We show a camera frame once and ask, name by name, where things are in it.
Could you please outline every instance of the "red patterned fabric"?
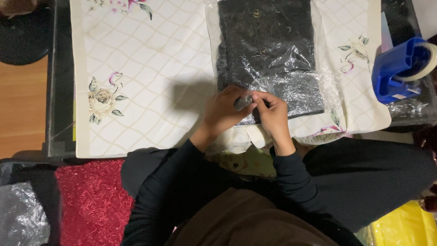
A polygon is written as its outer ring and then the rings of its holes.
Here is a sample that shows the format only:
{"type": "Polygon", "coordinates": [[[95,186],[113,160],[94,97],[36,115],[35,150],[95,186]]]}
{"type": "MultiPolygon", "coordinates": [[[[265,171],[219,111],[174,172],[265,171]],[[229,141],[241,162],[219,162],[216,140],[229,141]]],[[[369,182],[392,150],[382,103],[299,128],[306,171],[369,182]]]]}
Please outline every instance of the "red patterned fabric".
{"type": "Polygon", "coordinates": [[[121,187],[123,160],[61,167],[56,178],[62,196],[61,245],[119,245],[133,208],[121,187]]]}

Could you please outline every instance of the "wooden floor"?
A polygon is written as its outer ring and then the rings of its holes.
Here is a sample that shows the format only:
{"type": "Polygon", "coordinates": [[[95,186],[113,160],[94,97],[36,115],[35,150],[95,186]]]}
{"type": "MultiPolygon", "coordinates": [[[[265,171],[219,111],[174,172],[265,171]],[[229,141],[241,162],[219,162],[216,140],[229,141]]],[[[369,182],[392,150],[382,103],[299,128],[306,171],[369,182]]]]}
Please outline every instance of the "wooden floor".
{"type": "Polygon", "coordinates": [[[41,150],[46,85],[47,57],[25,66],[0,63],[0,159],[41,150]]]}

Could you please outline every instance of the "tape roll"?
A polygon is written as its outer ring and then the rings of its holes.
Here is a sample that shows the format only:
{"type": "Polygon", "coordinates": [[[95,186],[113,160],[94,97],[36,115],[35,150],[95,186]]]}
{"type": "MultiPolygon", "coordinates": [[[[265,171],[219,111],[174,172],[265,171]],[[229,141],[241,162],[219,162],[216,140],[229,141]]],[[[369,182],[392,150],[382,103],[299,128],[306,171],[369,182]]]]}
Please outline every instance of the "tape roll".
{"type": "Polygon", "coordinates": [[[393,77],[394,79],[399,81],[405,81],[405,82],[415,81],[427,76],[437,66],[437,45],[423,42],[423,43],[416,44],[416,46],[423,46],[431,52],[430,61],[419,73],[409,77],[400,77],[395,75],[393,77]]]}

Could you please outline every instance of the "person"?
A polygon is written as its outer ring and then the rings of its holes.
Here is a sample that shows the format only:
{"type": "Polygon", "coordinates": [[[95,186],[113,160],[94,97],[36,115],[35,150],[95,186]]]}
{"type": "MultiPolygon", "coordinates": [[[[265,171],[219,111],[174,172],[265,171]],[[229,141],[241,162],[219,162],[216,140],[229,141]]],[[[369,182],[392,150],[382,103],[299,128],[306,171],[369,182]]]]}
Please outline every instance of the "person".
{"type": "Polygon", "coordinates": [[[431,153],[393,142],[343,137],[301,159],[287,104],[253,91],[254,103],[236,111],[247,93],[228,86],[212,97],[179,149],[128,153],[121,179],[135,205],[121,245],[361,245],[352,232],[417,198],[437,177],[431,153]],[[273,138],[275,181],[247,182],[204,159],[254,108],[273,138]]]}

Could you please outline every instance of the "black pants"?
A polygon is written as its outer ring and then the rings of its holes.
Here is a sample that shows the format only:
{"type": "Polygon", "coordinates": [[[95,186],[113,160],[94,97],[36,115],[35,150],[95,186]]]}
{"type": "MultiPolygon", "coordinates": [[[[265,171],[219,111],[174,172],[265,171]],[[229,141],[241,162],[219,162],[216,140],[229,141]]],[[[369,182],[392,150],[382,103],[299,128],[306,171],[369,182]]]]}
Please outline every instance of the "black pants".
{"type": "MultiPolygon", "coordinates": [[[[175,150],[135,151],[122,168],[123,187],[133,196],[141,184],[175,150]]],[[[312,149],[304,157],[328,212],[347,229],[358,231],[402,206],[437,179],[430,152],[409,144],[341,138],[312,149]]],[[[238,175],[210,165],[178,177],[171,211],[175,222],[189,218],[230,187],[250,189],[274,203],[280,196],[275,182],[242,181],[238,175]]]]}

